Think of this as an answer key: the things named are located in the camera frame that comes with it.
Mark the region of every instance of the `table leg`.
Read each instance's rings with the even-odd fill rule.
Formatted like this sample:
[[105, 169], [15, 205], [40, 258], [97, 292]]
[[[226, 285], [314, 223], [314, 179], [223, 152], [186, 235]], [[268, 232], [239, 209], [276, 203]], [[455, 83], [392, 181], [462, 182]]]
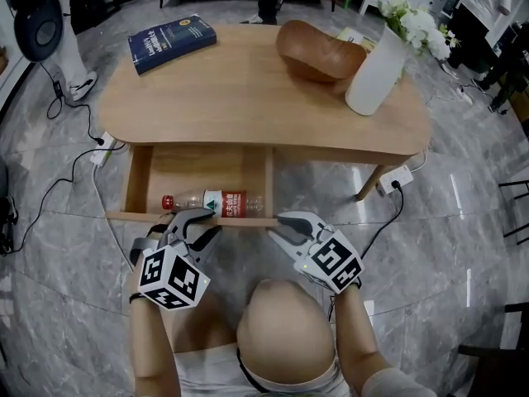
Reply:
[[368, 192], [374, 187], [379, 178], [384, 174], [386, 168], [387, 166], [385, 165], [378, 165], [376, 168], [374, 168], [373, 174], [371, 174], [360, 192], [356, 195], [356, 199], [358, 201], [365, 199], [365, 196], [368, 194]]

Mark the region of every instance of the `hand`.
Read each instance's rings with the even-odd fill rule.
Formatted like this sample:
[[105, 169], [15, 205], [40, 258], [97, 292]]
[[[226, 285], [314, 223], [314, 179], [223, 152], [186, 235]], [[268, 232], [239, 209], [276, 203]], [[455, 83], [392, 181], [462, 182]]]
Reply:
[[[162, 215], [157, 222], [157, 225], [169, 225], [170, 222], [174, 218], [174, 213], [166, 213], [165, 215]], [[147, 238], [151, 238], [153, 240], [160, 240], [163, 234], [160, 232], [152, 232], [147, 236]], [[132, 275], [129, 275], [128, 278], [128, 289], [129, 289], [129, 295], [133, 295], [138, 292], [138, 284], [140, 283], [140, 275], [141, 275], [141, 267], [143, 265], [143, 252], [140, 254], [140, 257], [138, 258], [138, 261], [136, 262], [136, 266], [134, 267], [134, 271], [132, 272]]]

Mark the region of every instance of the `black shoe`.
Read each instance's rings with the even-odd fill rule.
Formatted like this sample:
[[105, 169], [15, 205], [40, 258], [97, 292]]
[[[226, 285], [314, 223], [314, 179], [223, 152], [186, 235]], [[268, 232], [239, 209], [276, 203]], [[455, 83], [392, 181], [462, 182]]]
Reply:
[[241, 24], [250, 24], [250, 25], [277, 25], [278, 20], [275, 17], [271, 17], [268, 19], [263, 19], [259, 15], [254, 15], [248, 21], [241, 22]]

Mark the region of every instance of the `book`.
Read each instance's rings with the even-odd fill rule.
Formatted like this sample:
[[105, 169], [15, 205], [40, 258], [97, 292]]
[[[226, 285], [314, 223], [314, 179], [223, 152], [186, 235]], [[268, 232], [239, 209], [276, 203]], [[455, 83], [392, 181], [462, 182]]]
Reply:
[[361, 45], [367, 50], [368, 53], [373, 51], [374, 47], [376, 46], [375, 41], [363, 36], [357, 30], [353, 30], [351, 28], [345, 28], [337, 38], [339, 40], [349, 41], [350, 43]]
[[132, 61], [139, 75], [216, 43], [217, 34], [199, 15], [153, 26], [129, 36]]

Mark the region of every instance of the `bottle cap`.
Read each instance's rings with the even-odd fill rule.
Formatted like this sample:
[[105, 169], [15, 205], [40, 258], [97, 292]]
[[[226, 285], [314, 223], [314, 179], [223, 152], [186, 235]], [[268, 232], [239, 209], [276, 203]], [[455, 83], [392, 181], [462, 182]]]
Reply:
[[174, 200], [172, 195], [165, 195], [162, 198], [162, 208], [164, 210], [171, 210], [174, 206]]

